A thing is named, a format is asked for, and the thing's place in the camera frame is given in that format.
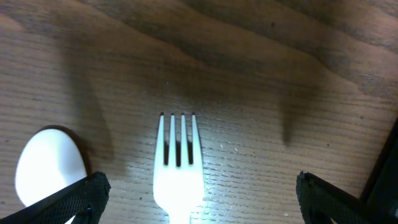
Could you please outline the white plastic fork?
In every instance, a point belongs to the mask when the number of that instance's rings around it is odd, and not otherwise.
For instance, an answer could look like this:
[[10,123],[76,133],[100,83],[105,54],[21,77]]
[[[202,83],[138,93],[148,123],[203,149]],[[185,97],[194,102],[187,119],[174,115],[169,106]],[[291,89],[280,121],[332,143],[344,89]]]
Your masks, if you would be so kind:
[[160,115],[154,158],[153,196],[170,224],[189,224],[204,198],[203,157],[197,118],[192,115],[192,161],[189,161],[185,115],[181,116],[180,165],[177,165],[175,116],[170,117],[169,153],[165,153],[164,115]]

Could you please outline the white plastic spoon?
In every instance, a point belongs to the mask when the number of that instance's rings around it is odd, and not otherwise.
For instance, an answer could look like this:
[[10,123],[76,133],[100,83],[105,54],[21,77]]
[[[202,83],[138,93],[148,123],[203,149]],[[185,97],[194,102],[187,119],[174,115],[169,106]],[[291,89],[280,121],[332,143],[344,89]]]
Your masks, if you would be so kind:
[[16,167],[15,189],[29,207],[87,176],[75,141],[59,129],[45,129],[25,145]]

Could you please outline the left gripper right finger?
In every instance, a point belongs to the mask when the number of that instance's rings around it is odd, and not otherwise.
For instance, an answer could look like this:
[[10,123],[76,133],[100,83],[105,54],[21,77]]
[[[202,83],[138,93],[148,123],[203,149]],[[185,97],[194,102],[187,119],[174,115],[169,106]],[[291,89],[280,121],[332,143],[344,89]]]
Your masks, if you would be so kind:
[[397,218],[307,172],[297,176],[296,194],[305,224],[397,224]]

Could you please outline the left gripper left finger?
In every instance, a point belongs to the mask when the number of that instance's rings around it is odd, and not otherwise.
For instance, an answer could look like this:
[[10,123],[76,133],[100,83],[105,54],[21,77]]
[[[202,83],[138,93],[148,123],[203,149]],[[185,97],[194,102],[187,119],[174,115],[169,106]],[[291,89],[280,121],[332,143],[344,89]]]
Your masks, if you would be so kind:
[[110,184],[95,172],[43,200],[1,219],[1,223],[98,223],[109,200]]

